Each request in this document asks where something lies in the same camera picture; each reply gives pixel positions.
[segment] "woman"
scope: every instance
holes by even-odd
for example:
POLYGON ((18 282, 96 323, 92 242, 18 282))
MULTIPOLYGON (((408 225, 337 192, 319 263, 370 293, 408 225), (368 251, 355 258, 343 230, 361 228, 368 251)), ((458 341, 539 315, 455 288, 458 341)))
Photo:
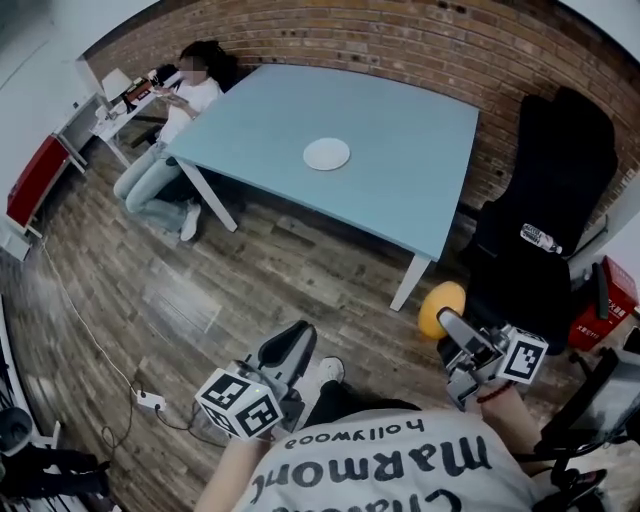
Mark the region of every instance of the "woman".
POLYGON ((485 390, 482 417, 419 411, 357 398, 339 359, 320 368, 305 428, 273 448, 233 439, 195 512, 524 511, 557 491, 546 466, 519 467, 509 453, 540 440, 513 387, 485 390))
POLYGON ((127 210, 158 226, 180 232, 180 239, 190 240, 196 234, 201 207, 196 203, 168 203, 155 199, 165 185, 177 178, 182 170, 164 152, 167 145, 213 101, 223 95, 211 77, 210 45, 217 43, 196 41, 180 55, 179 68, 184 80, 174 93, 159 89, 160 99, 169 106, 169 118, 162 128, 158 142, 136 160, 118 179, 113 192, 125 202, 127 210))

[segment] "wooden floor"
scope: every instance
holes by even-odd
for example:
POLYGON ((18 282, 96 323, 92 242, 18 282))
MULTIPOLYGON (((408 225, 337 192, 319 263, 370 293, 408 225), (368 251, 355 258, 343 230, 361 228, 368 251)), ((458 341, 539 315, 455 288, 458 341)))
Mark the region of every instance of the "wooden floor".
MULTIPOLYGON (((260 196, 237 213, 236 233, 207 214, 200 238, 179 243, 115 201, 112 186, 122 169, 102 143, 90 148, 88 158, 87 174, 69 170, 46 205, 46 249, 113 362, 166 398, 168 421, 184 424, 195 391, 218 366, 299 318, 319 333, 313 364, 336 355, 357 388, 424 408, 450 407, 435 345, 421 339, 416 315, 425 293, 456 275, 452 254, 468 236, 461 219, 443 263, 395 313, 388 305, 408 253, 260 196)), ((0 263, 10 335, 40 423, 47 431, 55 419, 63 421, 68 444, 107 457, 101 429, 109 425, 120 436, 127 427, 124 379, 76 317, 42 246, 23 264, 6 255, 0 263)), ((565 358, 545 368, 527 396, 541 424, 579 377, 565 358)), ((196 431, 224 441, 203 418, 196 431)), ((629 509, 640 484, 640 450, 624 448, 625 456, 612 448, 580 461, 582 467, 611 470, 616 510, 629 509)), ((129 512, 190 510, 220 453, 136 408, 131 434, 110 471, 113 495, 129 512)))

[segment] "red box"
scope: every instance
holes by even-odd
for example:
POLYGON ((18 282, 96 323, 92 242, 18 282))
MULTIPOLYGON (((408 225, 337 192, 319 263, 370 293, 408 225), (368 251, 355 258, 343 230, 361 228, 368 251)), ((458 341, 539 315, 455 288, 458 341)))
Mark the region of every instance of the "red box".
POLYGON ((569 332, 569 345, 580 350, 591 350, 638 305, 638 292, 633 278, 608 256, 602 265, 609 289, 609 318, 599 319, 595 304, 589 304, 569 332))

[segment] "brick wall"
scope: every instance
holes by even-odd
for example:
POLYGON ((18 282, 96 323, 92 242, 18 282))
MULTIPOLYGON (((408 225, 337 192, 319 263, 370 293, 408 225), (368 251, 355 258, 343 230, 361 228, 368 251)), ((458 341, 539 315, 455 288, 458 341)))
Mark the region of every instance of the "brick wall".
POLYGON ((640 66, 551 0, 164 0, 87 53, 99 79, 175 60, 217 39, 244 66, 325 66, 431 89, 481 110, 462 199, 496 198, 513 167, 519 103, 567 85, 613 119, 618 173, 604 211, 640 162, 640 66))

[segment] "white plate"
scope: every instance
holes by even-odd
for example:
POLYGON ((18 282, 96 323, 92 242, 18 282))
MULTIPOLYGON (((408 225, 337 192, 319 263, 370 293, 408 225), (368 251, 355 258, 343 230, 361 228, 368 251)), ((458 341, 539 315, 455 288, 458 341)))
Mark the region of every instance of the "white plate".
POLYGON ((309 144, 303 154, 305 163, 317 171, 333 171, 347 163, 351 151, 340 139, 318 139, 309 144))

